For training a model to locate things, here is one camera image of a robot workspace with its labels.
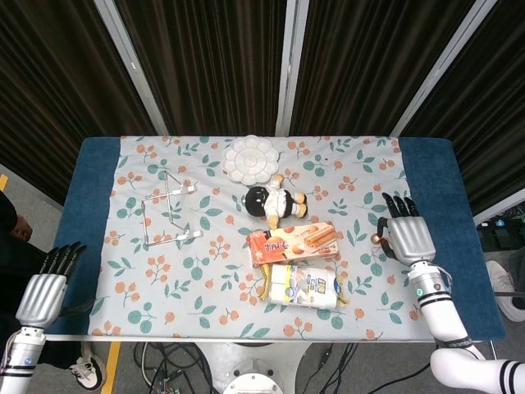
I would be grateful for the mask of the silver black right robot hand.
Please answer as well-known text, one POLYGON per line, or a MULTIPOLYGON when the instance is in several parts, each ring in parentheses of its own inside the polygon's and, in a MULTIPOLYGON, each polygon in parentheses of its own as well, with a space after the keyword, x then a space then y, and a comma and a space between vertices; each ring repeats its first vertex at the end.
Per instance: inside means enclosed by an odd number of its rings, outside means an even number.
POLYGON ((431 262, 436 248, 424 218, 415 203, 398 195, 381 194, 390 213, 377 219, 377 243, 389 259, 411 267, 419 262, 431 262))

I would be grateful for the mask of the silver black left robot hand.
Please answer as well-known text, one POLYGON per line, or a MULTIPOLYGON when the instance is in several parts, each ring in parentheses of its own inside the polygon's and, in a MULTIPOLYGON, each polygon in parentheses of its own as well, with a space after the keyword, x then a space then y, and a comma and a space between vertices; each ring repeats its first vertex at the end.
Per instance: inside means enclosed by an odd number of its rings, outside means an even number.
POLYGON ((30 278, 16 311, 16 320, 22 327, 45 329, 59 317, 82 314, 92 309, 94 298, 63 307, 69 281, 86 248, 77 241, 53 248, 46 255, 39 273, 30 278))

